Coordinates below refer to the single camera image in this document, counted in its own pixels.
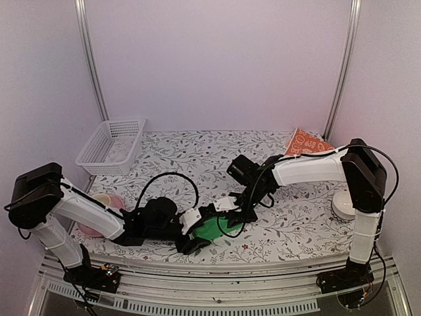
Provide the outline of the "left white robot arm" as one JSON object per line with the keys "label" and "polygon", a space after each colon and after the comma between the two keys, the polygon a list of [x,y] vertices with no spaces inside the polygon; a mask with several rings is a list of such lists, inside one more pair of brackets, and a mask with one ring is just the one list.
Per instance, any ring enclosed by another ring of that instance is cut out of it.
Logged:
{"label": "left white robot arm", "polygon": [[90,227],[120,246],[168,240],[175,243],[179,253],[189,255],[210,244],[189,235],[190,228],[201,220],[198,209],[179,214],[172,200],[158,197],[133,211],[116,210],[73,186],[57,163],[21,174],[15,180],[11,202],[4,208],[13,225],[37,236],[84,286],[96,282],[97,270],[89,264],[87,251],[71,239],[56,215]]}

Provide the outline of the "orange rabbit pattern towel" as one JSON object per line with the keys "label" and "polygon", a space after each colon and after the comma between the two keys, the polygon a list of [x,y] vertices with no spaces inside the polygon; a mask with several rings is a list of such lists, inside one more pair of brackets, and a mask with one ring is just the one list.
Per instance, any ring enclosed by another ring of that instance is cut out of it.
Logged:
{"label": "orange rabbit pattern towel", "polygon": [[331,151],[334,147],[328,142],[325,142],[320,136],[310,134],[296,128],[290,140],[287,142],[286,150],[284,155],[294,156],[302,153],[322,153],[325,151]]}

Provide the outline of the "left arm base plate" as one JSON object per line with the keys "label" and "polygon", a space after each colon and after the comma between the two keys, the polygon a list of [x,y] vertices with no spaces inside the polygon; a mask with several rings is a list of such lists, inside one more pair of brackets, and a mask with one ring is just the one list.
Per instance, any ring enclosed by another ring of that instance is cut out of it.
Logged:
{"label": "left arm base plate", "polygon": [[121,274],[119,272],[109,273],[102,268],[80,265],[71,269],[65,269],[64,281],[81,286],[82,288],[117,293],[120,285]]}

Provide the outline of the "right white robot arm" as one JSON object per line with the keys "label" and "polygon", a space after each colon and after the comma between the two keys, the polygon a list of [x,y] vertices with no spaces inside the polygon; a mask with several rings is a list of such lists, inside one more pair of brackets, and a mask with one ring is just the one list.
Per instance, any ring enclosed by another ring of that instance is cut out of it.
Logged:
{"label": "right white robot arm", "polygon": [[218,203],[219,211],[237,211],[241,221],[251,222],[249,216],[256,204],[278,188],[307,182],[340,181],[347,184],[355,223],[349,260],[340,273],[346,287],[354,287],[366,274],[380,215],[386,204],[387,172],[376,157],[379,149],[354,138],[350,144],[331,151],[294,156],[272,156],[262,165],[246,156],[235,158],[228,174],[245,187],[235,196],[230,194]]}

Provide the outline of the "green microfiber towel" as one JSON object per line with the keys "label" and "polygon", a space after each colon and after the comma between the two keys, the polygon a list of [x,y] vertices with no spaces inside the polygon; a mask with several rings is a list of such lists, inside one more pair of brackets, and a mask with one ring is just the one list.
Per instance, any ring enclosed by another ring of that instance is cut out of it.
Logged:
{"label": "green microfiber towel", "polygon": [[191,237],[213,241],[219,237],[236,236],[239,234],[243,223],[237,223],[233,227],[228,226],[227,216],[213,217],[205,221],[204,225],[193,229]]}

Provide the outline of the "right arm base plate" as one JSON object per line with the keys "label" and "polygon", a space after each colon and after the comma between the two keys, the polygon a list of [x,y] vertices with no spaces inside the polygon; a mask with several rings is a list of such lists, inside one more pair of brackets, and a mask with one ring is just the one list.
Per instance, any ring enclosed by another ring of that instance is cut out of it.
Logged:
{"label": "right arm base plate", "polygon": [[342,268],[317,275],[316,285],[323,294],[363,286],[374,281],[370,269]]}

